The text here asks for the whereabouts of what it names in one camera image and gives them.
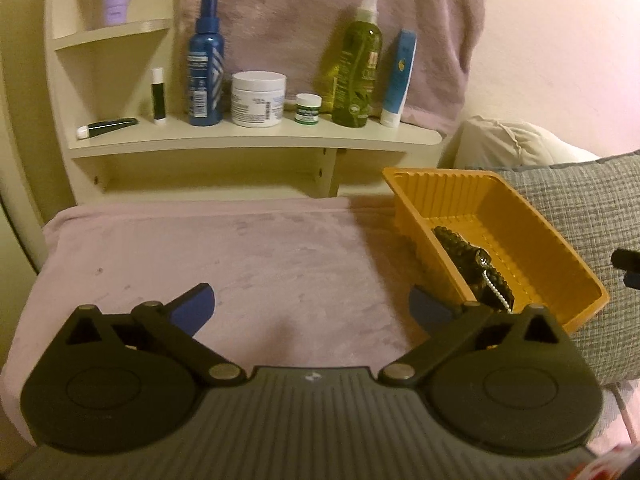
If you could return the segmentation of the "dark green lying tube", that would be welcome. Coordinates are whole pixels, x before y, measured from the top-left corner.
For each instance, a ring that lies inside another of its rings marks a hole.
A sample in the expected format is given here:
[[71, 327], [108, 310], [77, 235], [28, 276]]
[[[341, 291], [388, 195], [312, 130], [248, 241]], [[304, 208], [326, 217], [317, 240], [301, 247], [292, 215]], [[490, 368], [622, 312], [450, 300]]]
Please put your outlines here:
[[110, 133], [123, 128], [136, 126], [139, 123], [137, 118], [128, 117], [114, 120], [104, 120], [103, 122], [93, 122], [85, 126], [81, 126], [76, 130], [77, 140], [87, 140], [102, 136], [102, 134]]

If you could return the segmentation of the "blue spray bottle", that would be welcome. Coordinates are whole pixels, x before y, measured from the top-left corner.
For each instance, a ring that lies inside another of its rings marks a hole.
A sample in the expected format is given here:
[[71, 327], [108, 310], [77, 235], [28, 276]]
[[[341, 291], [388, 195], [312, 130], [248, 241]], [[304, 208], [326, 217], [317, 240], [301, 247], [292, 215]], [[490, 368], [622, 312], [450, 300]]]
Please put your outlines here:
[[218, 0], [201, 0], [188, 50], [189, 122], [208, 127], [221, 122], [224, 37], [219, 31]]

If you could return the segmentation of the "mauve towel on table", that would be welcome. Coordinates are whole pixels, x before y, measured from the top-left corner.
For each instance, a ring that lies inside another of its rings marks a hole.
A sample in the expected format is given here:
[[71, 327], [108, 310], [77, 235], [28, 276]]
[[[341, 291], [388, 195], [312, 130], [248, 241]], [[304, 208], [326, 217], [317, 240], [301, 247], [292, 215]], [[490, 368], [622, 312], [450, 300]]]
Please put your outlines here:
[[408, 307], [426, 277], [388, 197], [78, 206], [43, 234], [47, 260], [1, 372], [22, 437], [24, 382], [82, 304], [127, 313], [209, 284], [215, 313], [198, 340], [246, 370], [379, 370], [426, 337]]

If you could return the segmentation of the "green olive spray bottle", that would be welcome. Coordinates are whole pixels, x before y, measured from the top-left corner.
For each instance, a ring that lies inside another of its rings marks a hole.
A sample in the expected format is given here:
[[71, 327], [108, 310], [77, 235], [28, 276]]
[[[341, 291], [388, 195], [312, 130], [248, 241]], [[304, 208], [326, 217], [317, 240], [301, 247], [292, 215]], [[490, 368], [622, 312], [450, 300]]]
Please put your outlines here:
[[359, 6], [338, 12], [314, 82], [334, 124], [349, 128], [366, 125], [382, 47], [378, 0], [361, 0]]

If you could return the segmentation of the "cream corner shelf unit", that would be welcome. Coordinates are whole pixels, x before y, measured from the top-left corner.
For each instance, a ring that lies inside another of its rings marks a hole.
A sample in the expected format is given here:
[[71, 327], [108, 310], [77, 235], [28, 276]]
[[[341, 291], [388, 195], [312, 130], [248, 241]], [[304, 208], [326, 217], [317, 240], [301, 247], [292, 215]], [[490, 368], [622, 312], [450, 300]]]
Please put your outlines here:
[[[36, 266], [42, 226], [73, 204], [383, 194], [383, 167], [432, 166], [442, 152], [440, 134], [410, 125], [190, 126], [177, 8], [130, 0], [126, 23], [106, 27], [102, 0], [1, 0], [2, 193]], [[128, 117], [139, 123], [76, 139], [81, 126]]]

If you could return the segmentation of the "black white lip balm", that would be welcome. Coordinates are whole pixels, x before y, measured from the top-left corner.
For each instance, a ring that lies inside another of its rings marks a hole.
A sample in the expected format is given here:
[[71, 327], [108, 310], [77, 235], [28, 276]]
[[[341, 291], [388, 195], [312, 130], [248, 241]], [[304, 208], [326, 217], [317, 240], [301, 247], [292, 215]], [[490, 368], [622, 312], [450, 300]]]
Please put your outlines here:
[[164, 70], [154, 67], [151, 70], [152, 107], [155, 125], [163, 125], [166, 122], [166, 105], [164, 90]]

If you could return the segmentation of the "grey woven pillow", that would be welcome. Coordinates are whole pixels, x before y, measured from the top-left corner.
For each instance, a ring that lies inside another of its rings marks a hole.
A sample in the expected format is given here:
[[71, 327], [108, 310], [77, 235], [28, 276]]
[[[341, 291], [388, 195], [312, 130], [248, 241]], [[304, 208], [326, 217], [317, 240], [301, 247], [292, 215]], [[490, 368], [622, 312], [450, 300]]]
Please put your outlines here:
[[614, 268], [616, 249], [639, 249], [639, 153], [551, 166], [494, 167], [573, 247], [608, 293], [570, 332], [602, 385], [639, 377], [639, 292]]

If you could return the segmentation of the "blue white tube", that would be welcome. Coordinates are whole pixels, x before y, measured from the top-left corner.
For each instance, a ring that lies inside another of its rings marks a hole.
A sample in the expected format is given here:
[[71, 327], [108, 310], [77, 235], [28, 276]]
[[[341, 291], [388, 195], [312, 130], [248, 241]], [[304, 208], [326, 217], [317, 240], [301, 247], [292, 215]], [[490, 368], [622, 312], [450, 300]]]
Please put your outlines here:
[[385, 127], [397, 128], [400, 124], [408, 96], [417, 43], [413, 30], [401, 29], [380, 117], [380, 122]]

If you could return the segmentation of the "cream pillow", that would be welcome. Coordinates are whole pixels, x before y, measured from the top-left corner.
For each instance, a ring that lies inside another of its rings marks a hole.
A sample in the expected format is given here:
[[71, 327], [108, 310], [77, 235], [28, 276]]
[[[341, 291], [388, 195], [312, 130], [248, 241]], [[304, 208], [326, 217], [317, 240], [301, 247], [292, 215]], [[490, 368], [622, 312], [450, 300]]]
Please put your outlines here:
[[530, 122], [474, 116], [454, 135], [452, 168], [518, 168], [594, 162], [598, 155]]

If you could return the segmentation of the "small green-label jar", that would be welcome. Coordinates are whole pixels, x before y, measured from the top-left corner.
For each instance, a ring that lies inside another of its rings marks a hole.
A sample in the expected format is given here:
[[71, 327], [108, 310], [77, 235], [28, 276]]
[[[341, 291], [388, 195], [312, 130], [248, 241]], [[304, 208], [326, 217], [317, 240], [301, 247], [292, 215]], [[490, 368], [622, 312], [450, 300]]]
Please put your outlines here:
[[319, 122], [322, 97], [314, 93], [297, 93], [294, 120], [301, 125], [312, 126]]

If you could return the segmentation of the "white cream jar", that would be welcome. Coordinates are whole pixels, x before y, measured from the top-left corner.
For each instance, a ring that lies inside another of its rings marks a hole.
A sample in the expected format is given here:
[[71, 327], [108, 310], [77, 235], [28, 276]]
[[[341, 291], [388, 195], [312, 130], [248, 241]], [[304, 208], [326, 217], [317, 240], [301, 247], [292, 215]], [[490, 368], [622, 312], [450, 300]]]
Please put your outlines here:
[[246, 128], [268, 128], [282, 122], [286, 92], [283, 74], [248, 70], [232, 75], [231, 118]]

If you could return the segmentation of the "orange plastic tray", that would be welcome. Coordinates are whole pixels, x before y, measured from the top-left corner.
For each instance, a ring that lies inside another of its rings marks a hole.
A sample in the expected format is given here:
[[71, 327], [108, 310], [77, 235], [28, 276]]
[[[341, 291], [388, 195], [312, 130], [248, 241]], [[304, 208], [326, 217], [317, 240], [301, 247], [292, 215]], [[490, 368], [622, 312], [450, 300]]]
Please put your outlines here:
[[435, 298], [475, 298], [434, 229], [444, 226], [488, 252], [514, 295], [514, 311], [543, 304], [574, 333], [610, 301], [604, 285], [564, 237], [492, 171], [386, 168], [396, 223], [412, 241]]

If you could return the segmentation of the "hanging mauve towel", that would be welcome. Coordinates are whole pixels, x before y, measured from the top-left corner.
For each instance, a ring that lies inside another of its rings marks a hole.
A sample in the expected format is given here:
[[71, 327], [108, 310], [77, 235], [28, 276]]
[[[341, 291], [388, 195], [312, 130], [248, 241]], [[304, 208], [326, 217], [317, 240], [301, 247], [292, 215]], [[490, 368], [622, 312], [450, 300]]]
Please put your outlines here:
[[[201, 0], [177, 0], [177, 42], [194, 33]], [[224, 70], [268, 70], [288, 78], [290, 98], [313, 91], [329, 101], [348, 25], [361, 0], [218, 0]], [[485, 0], [378, 0], [383, 49], [371, 110], [382, 108], [398, 34], [416, 33], [416, 57], [401, 119], [453, 132], [465, 101]]]

